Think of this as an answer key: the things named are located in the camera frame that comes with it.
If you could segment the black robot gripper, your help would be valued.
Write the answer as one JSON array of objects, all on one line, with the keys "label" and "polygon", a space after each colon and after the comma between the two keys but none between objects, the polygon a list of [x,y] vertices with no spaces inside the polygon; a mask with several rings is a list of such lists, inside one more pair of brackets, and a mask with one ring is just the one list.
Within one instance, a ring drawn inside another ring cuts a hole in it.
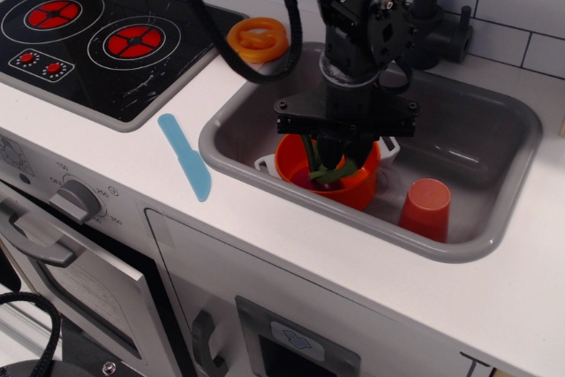
[{"label": "black robot gripper", "polygon": [[342,160],[345,139],[348,158],[362,167],[380,136],[403,137],[415,132],[418,103],[377,81],[344,85],[323,77],[313,88],[280,98],[274,104],[277,131],[317,137],[321,164],[334,170]]}]

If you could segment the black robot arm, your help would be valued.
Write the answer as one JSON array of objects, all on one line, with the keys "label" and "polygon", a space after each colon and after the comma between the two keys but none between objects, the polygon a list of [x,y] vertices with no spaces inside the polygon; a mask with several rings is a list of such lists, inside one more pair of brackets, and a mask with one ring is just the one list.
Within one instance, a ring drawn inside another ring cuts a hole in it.
[{"label": "black robot arm", "polygon": [[405,0],[318,0],[326,26],[320,84],[275,104],[277,129],[315,140],[312,158],[327,170],[343,159],[360,168],[381,136],[411,136],[420,107],[384,87],[380,74],[397,62],[411,75],[403,54],[417,32]]}]

